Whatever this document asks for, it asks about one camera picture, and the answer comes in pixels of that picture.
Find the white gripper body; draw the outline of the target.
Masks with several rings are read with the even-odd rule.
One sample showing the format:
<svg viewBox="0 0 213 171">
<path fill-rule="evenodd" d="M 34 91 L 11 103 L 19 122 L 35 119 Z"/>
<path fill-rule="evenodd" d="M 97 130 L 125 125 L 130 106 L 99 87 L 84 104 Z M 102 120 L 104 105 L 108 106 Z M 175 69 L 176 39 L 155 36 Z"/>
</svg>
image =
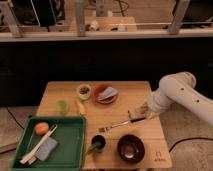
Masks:
<svg viewBox="0 0 213 171">
<path fill-rule="evenodd" d="M 157 115 L 165 112 L 174 103 L 160 89 L 153 91 L 147 100 L 148 108 L 151 112 Z"/>
</svg>

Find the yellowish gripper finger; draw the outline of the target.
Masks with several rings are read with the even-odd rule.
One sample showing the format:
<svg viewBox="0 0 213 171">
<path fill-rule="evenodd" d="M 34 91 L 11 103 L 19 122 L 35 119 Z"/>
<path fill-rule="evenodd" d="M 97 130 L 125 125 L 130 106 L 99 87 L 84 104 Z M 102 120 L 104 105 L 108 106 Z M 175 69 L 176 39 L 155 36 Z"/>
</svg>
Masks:
<svg viewBox="0 0 213 171">
<path fill-rule="evenodd" d="M 150 118 L 150 109 L 147 103 L 144 103 L 142 106 L 137 107 L 135 109 L 135 113 L 144 116 L 146 119 Z"/>
</svg>

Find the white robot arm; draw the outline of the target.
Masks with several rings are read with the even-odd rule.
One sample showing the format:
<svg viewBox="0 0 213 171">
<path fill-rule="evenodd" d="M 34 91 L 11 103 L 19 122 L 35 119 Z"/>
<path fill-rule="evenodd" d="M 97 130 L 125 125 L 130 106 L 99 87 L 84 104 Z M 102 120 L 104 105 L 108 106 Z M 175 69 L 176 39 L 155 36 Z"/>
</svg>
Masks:
<svg viewBox="0 0 213 171">
<path fill-rule="evenodd" d="M 178 103 L 213 126 L 213 100 L 197 92 L 195 85 L 196 78 L 190 72 L 166 75 L 135 112 L 151 119 L 165 112 L 173 103 Z"/>
</svg>

